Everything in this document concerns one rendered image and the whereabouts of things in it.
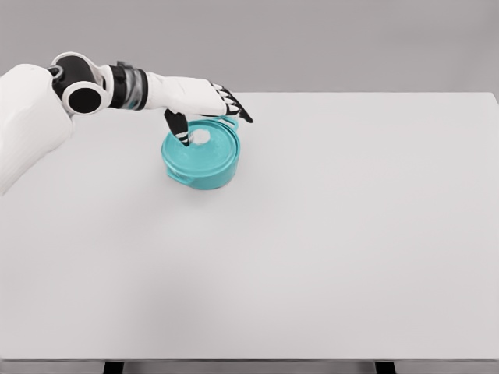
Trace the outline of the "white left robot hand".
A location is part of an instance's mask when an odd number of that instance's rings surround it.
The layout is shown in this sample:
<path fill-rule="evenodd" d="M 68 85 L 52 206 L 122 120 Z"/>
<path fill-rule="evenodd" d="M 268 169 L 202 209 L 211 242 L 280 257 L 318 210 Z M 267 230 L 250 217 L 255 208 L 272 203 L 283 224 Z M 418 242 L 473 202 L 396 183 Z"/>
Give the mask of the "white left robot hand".
<path fill-rule="evenodd" d="M 248 111 L 224 86 L 207 79 L 167 76 L 161 80 L 165 95 L 164 117 L 172 135 L 185 147 L 190 145 L 187 115 L 239 116 L 253 123 Z"/>

